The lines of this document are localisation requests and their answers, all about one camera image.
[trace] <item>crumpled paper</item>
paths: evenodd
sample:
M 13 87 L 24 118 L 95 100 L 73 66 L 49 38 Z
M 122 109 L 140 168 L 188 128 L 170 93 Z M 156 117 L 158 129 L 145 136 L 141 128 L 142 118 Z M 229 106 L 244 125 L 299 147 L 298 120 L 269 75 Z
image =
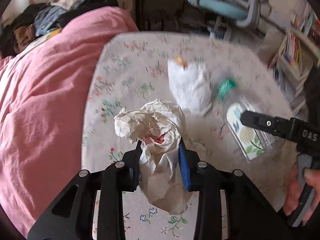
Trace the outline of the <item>crumpled paper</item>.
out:
M 182 110 L 205 115 L 211 109 L 211 72 L 205 63 L 168 60 L 170 91 Z
M 123 108 L 114 119 L 119 137 L 131 143 L 142 141 L 140 188 L 148 201 L 170 215 L 185 212 L 192 193 L 183 186 L 178 146 L 183 138 L 186 148 L 196 151 L 201 160 L 205 159 L 205 149 L 189 138 L 181 108 L 156 99 L 136 111 Z

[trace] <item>screw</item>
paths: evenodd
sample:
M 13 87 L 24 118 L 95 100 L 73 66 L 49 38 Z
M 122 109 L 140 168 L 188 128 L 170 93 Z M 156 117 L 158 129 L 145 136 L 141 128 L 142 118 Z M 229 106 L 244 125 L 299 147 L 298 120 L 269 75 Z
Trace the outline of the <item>screw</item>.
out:
M 122 168 L 124 166 L 124 162 L 116 162 L 117 168 Z
M 234 175 L 236 175 L 237 177 L 241 177 L 243 175 L 243 172 L 241 170 L 235 170 Z
M 82 170 L 82 171 L 80 171 L 79 172 L 79 176 L 80 177 L 85 177 L 85 176 L 87 176 L 89 173 L 88 173 L 88 171 L 86 171 L 86 170 Z
M 198 167 L 199 168 L 205 168 L 207 166 L 206 162 L 198 162 Z

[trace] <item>finger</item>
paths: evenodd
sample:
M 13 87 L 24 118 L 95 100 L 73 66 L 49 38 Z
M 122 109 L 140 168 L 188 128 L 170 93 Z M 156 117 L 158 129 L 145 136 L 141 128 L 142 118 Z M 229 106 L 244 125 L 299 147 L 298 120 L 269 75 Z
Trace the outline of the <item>finger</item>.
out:
M 307 222 L 320 202 L 320 170 L 305 169 L 304 177 L 306 183 L 316 190 L 316 195 L 312 200 L 310 208 L 302 219 L 304 222 Z
M 297 166 L 297 163 L 295 163 L 291 169 L 289 182 L 297 180 L 297 176 L 298 176 L 298 166 Z
M 316 192 L 320 192 L 320 170 L 305 169 L 304 179 Z
M 290 182 L 287 188 L 287 196 L 294 199 L 299 199 L 302 193 L 302 188 L 297 180 Z
M 286 216 L 291 215 L 292 211 L 296 210 L 299 205 L 299 200 L 287 196 L 284 201 L 283 211 Z
M 311 208 L 309 208 L 309 209 L 307 210 L 307 212 L 304 214 L 304 216 L 303 216 L 303 218 L 302 218 L 302 224 L 303 224 L 303 225 L 305 225 L 305 224 L 308 222 L 308 220 L 310 219 L 310 217 L 311 217 L 312 214 L 313 214 L 313 211 L 314 211 L 314 210 L 312 210 Z

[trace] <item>plastic container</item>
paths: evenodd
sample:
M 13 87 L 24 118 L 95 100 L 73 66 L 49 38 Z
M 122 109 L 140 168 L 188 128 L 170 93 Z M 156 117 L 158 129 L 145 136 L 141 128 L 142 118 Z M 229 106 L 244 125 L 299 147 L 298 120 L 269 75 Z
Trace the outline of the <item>plastic container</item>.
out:
M 248 96 L 238 90 L 232 78 L 220 78 L 220 80 L 222 82 L 218 86 L 217 99 L 223 101 L 222 111 L 225 122 L 247 161 L 251 162 L 256 157 L 274 152 L 281 147 L 284 139 L 244 126 L 240 121 L 241 113 L 245 110 L 263 113 L 261 103 L 250 101 Z

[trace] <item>bed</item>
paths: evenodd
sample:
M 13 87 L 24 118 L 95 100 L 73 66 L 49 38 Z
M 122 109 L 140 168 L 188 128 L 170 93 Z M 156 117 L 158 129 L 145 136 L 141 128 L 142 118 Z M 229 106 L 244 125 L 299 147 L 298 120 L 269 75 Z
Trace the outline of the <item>bed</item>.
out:
M 0 61 L 0 203 L 24 236 L 81 169 L 84 107 L 103 46 L 135 31 L 126 11 L 103 7 L 22 59 Z

